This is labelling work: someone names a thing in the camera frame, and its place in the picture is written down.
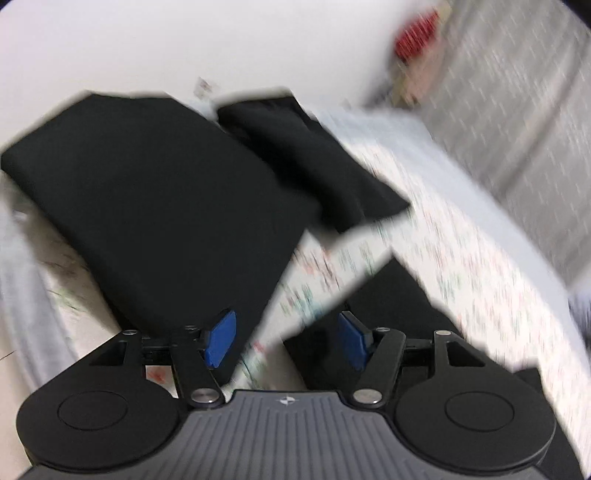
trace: white bedsheet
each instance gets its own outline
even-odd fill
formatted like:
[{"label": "white bedsheet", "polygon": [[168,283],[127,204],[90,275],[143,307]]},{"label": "white bedsheet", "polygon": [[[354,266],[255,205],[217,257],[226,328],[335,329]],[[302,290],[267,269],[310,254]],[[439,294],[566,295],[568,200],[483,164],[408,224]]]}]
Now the white bedsheet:
[{"label": "white bedsheet", "polygon": [[490,194],[431,140],[427,128],[414,114],[392,109],[371,113],[311,110],[342,141],[373,141],[389,149],[408,171],[419,175],[468,215],[538,289],[563,324],[573,352],[588,361],[583,339],[570,317],[568,293],[560,277]]}]

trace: blue finger pad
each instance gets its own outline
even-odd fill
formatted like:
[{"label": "blue finger pad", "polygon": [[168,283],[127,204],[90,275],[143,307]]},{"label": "blue finger pad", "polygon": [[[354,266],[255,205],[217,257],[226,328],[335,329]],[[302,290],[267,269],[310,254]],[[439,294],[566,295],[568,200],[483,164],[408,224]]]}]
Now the blue finger pad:
[{"label": "blue finger pad", "polygon": [[363,334],[342,313],[339,313],[339,340],[351,366],[357,371],[363,370],[368,359]]},{"label": "blue finger pad", "polygon": [[210,332],[209,346],[205,350],[205,363],[208,367],[219,367],[235,336],[236,313],[233,310],[220,320]]}]

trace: red object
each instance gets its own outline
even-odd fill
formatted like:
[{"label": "red object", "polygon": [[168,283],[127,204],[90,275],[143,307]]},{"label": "red object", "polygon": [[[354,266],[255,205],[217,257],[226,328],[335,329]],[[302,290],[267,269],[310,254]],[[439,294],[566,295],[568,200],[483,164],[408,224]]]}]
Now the red object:
[{"label": "red object", "polygon": [[419,55],[425,45],[435,37],[438,21],[439,14],[434,10],[428,16],[412,22],[396,40],[396,55],[403,61]]}]

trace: gray ribbed plate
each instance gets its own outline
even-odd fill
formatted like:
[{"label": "gray ribbed plate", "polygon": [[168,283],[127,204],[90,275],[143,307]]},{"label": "gray ribbed plate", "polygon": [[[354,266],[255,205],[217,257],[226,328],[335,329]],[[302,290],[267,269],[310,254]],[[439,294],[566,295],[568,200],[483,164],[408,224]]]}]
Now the gray ribbed plate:
[{"label": "gray ribbed plate", "polygon": [[[195,411],[163,450],[116,472],[77,475],[35,467],[24,480],[469,480],[409,452],[385,419],[336,393],[238,391]],[[546,480],[535,469],[496,477]]]}]

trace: gray fabric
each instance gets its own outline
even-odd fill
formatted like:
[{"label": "gray fabric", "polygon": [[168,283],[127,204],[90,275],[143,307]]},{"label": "gray fabric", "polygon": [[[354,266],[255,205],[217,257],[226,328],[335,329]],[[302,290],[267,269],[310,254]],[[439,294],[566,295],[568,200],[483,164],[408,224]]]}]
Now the gray fabric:
[{"label": "gray fabric", "polygon": [[0,173],[0,310],[24,378],[36,390],[77,357],[15,218],[14,192]]},{"label": "gray fabric", "polygon": [[558,0],[457,0],[420,115],[571,283],[591,260],[591,41]]}]

